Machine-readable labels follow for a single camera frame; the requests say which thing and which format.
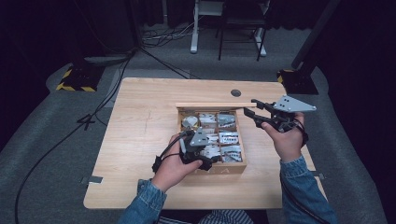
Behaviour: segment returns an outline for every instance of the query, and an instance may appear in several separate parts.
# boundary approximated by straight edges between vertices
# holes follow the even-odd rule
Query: hand
[[[296,113],[297,120],[304,125],[304,114]],[[303,143],[303,134],[297,128],[280,133],[269,123],[263,122],[262,127],[274,141],[277,154],[283,162],[294,161],[301,156],[301,145]]]
[[[178,137],[178,134],[173,135],[169,143],[174,141]],[[163,156],[179,153],[180,152],[180,142],[177,141],[175,144],[166,152]],[[187,174],[195,171],[202,165],[202,161],[193,161],[189,164],[184,164],[181,161],[179,155],[169,156],[163,160],[160,168],[158,169],[155,176],[152,178],[151,183],[155,185],[158,189],[166,192],[174,185],[178,184]]]

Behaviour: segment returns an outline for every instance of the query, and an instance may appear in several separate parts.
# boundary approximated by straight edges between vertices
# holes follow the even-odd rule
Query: desk
[[[267,7],[262,6],[262,13],[265,13]],[[199,16],[221,16],[222,12],[222,2],[207,2],[207,1],[200,1],[195,0],[195,7],[194,7],[194,28],[192,30],[192,39],[191,39],[191,53],[198,52],[198,22]],[[260,48],[260,42],[262,41],[262,29],[258,30],[254,35],[257,48]],[[267,52],[265,48],[262,47],[261,56],[266,56]]]
[[[233,97],[231,90],[242,92]],[[136,195],[138,179],[153,177],[151,166],[177,133],[176,103],[275,102],[284,89],[277,82],[125,78],[107,126],[84,199],[87,208],[125,208]],[[268,113],[254,108],[257,113]],[[280,208],[279,157],[273,142],[252,119],[237,111],[247,168],[241,175],[189,175],[167,191],[165,209]],[[307,151],[310,170],[315,170]]]

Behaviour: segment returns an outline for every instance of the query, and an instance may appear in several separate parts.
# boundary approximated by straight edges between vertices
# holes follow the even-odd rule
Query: person's right hand
[[[304,125],[304,114],[297,112],[297,120]],[[273,139],[277,154],[283,162],[295,161],[301,156],[301,145],[303,143],[303,134],[297,128],[280,133],[269,123],[263,122],[262,128]]]

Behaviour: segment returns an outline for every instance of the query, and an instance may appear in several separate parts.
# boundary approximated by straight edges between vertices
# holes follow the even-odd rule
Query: denim jacket
[[[337,223],[334,211],[321,194],[317,180],[306,167],[305,159],[280,162],[281,178],[285,187],[301,204],[312,213],[329,223]],[[282,189],[283,210],[288,223],[317,223],[311,216],[299,209]],[[137,196],[125,209],[119,224],[155,223],[163,208],[166,194],[157,189],[149,180],[139,180]]]

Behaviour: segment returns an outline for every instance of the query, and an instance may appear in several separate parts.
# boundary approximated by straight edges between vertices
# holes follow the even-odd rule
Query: white table leg
[[[256,32],[254,39],[256,40],[256,45],[257,49],[260,48],[260,43],[262,42],[262,28],[259,28],[259,30]],[[262,52],[260,53],[262,57],[267,56],[267,51],[265,51],[265,47],[262,46]]]
[[[194,28],[192,31],[191,39],[191,53],[197,53],[198,51],[198,14],[199,14],[199,0],[195,0],[194,8]]]

